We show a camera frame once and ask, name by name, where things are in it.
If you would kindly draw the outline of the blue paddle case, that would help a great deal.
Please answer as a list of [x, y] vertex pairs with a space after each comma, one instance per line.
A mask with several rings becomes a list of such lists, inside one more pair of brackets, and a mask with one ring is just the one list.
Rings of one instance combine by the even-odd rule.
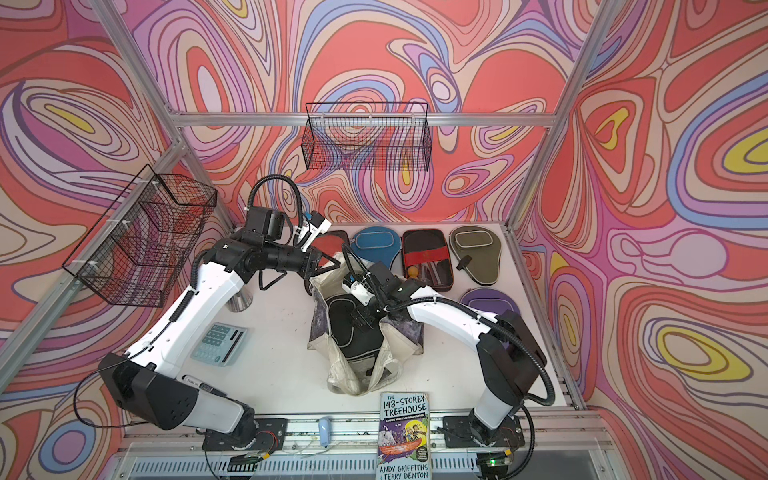
[[401, 238], [390, 228], [372, 226], [355, 233], [350, 246], [361, 259], [391, 268], [401, 251]]

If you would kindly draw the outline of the black red paddle case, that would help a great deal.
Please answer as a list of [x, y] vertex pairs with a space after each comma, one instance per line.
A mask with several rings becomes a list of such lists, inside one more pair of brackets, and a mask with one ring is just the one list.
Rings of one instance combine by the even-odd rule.
[[437, 292], [447, 292], [454, 284], [450, 251], [444, 233], [438, 229], [407, 230], [402, 237], [403, 270], [420, 268], [421, 280]]

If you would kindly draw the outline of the white canvas tote bag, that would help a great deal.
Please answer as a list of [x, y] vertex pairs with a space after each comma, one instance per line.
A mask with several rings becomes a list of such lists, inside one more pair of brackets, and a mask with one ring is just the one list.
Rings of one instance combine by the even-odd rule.
[[424, 325], [392, 309], [409, 291], [383, 263], [343, 246], [330, 266], [307, 283], [314, 300], [307, 348], [327, 360], [331, 392], [362, 396], [396, 381], [424, 352]]

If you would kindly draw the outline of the green paddle case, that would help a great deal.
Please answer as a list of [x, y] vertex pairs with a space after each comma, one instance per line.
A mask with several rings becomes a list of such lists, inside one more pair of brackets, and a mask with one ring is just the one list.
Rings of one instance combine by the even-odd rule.
[[450, 232], [449, 248], [458, 260], [456, 269], [473, 281], [481, 286], [498, 281], [502, 243], [493, 231], [473, 225], [458, 227]]

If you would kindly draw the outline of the purple paddle case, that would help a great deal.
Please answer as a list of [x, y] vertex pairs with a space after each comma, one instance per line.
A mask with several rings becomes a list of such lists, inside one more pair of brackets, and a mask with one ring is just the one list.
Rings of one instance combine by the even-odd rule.
[[475, 288], [465, 292], [460, 302], [470, 308], [497, 315], [507, 310], [520, 314], [518, 304], [506, 293], [494, 288]]

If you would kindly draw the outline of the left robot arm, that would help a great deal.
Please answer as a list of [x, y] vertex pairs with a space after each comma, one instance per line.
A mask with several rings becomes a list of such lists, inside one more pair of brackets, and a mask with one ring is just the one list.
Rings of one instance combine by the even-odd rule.
[[178, 426], [219, 432], [243, 446], [257, 434], [252, 407], [184, 382], [180, 372], [222, 307], [253, 277], [264, 271], [299, 275], [307, 292], [312, 278], [325, 273], [325, 255], [314, 240], [329, 227], [319, 212], [297, 211], [297, 226], [281, 242], [286, 213], [255, 203], [260, 186], [282, 181], [302, 199], [288, 176], [270, 174], [252, 187], [242, 228], [200, 252], [193, 260], [190, 284], [161, 319], [124, 354], [108, 354], [98, 373], [116, 405], [162, 430]]

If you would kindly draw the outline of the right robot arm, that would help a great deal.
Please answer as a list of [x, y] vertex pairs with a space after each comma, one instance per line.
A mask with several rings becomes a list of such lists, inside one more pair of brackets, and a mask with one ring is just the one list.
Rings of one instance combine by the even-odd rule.
[[467, 439], [482, 446], [527, 400], [551, 406], [556, 400], [547, 359], [521, 315], [505, 310], [494, 315], [447, 298], [424, 282], [403, 280], [383, 263], [370, 266], [349, 246], [342, 247], [348, 273], [344, 289], [358, 303], [353, 321], [364, 327], [389, 320], [406, 326], [435, 327], [478, 355], [485, 389], [467, 417]]

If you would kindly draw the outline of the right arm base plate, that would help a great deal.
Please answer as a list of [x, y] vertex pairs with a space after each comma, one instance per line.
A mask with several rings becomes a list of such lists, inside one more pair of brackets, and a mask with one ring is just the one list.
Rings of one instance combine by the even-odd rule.
[[515, 451], [526, 445], [522, 426], [516, 416], [506, 416], [495, 429], [486, 427], [473, 415], [446, 416], [437, 429], [448, 448], [502, 448]]

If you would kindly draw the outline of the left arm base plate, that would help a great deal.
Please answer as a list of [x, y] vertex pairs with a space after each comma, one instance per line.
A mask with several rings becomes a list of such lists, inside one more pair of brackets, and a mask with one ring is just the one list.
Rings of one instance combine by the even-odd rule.
[[287, 418], [255, 418], [254, 427], [247, 430], [242, 439], [237, 439], [234, 434], [207, 430], [204, 434], [202, 450], [205, 452], [261, 451], [274, 453], [283, 448], [287, 426]]

